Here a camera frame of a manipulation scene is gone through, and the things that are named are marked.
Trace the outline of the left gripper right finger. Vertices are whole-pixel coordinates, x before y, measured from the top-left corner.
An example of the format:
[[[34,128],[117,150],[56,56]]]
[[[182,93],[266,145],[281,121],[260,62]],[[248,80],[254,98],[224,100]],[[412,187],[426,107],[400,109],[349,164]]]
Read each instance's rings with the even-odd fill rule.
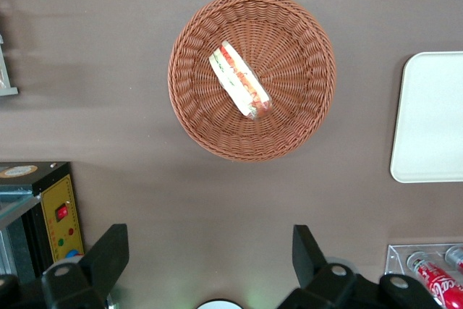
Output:
[[[306,225],[295,225],[292,264],[299,282],[280,308],[346,308],[357,277],[340,263],[329,263]]]

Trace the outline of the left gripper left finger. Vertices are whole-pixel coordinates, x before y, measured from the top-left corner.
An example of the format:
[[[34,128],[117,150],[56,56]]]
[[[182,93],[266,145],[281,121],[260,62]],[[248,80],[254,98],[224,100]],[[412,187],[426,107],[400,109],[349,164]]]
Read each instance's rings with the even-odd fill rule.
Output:
[[[81,258],[66,258],[41,278],[47,308],[104,308],[129,262],[126,224],[114,224]]]

